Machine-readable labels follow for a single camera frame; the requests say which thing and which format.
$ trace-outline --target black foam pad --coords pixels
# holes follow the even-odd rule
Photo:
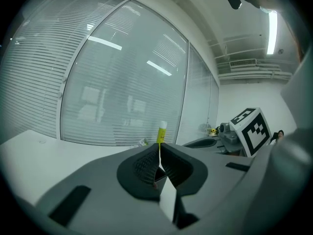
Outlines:
[[[161,164],[179,195],[197,193],[208,176],[206,165],[165,143],[160,150]]]
[[[158,166],[158,144],[155,143],[123,161],[117,169],[117,179],[133,197],[159,201],[159,192],[153,187]]]

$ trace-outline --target desk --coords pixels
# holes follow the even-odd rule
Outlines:
[[[128,149],[67,142],[28,130],[0,145],[0,162],[11,190],[35,205],[81,166]]]

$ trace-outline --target yellow object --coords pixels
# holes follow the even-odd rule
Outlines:
[[[216,130],[215,129],[211,129],[211,132],[210,132],[209,136],[211,136],[211,137],[216,136]]]
[[[158,143],[158,147],[160,148],[161,143],[164,143],[164,137],[166,133],[167,122],[161,121],[160,128],[158,130],[156,142]]]

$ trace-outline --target white wall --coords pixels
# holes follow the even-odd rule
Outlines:
[[[247,107],[260,107],[272,135],[279,130],[292,133],[297,126],[280,95],[284,86],[276,81],[221,85],[216,125],[229,122]]]
[[[195,47],[206,65],[209,67],[213,77],[220,85],[218,70],[213,53],[194,21],[172,0],[137,0],[148,6],[173,24]]]

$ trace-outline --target ceiling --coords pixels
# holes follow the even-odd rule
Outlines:
[[[258,59],[258,62],[276,64],[282,71],[294,73],[298,67],[295,42],[278,15],[276,46],[273,55],[267,55],[268,14],[242,1],[238,10],[227,0],[173,0],[197,24],[211,46],[219,72],[230,72],[229,61]]]

